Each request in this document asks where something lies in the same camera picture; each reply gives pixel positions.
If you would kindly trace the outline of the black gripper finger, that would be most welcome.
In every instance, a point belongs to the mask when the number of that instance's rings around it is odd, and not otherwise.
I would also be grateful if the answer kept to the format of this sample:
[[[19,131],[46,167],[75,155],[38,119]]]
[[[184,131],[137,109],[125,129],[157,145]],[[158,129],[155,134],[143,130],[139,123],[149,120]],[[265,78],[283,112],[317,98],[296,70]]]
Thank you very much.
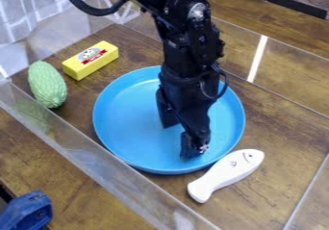
[[[162,89],[157,90],[155,97],[157,97],[157,108],[158,108],[161,123],[165,128],[169,128],[177,125],[180,123],[180,120],[176,116],[176,113],[170,105],[168,104]]]
[[[194,137],[188,132],[181,133],[181,157],[185,160],[201,156],[210,147],[210,136]]]

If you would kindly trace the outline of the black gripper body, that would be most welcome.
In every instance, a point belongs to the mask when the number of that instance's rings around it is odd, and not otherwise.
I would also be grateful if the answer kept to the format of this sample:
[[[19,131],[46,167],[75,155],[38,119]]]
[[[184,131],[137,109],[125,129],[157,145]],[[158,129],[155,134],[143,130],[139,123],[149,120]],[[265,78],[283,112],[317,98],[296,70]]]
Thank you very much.
[[[218,89],[220,76],[226,76],[220,64],[210,64],[205,70],[188,77],[182,77],[166,64],[161,67],[160,89],[180,124],[194,137],[212,135],[209,109],[228,90],[228,85]]]

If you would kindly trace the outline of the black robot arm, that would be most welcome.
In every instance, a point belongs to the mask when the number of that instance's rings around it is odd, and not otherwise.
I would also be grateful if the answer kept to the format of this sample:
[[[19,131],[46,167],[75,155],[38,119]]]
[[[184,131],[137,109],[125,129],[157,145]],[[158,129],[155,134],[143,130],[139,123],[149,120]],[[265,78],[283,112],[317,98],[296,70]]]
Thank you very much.
[[[166,128],[177,124],[184,127],[181,156],[192,159],[209,149],[209,109],[228,89],[220,81],[225,72],[217,61],[225,42],[212,21],[208,0],[134,1],[151,13],[164,43],[157,90],[161,122]]]

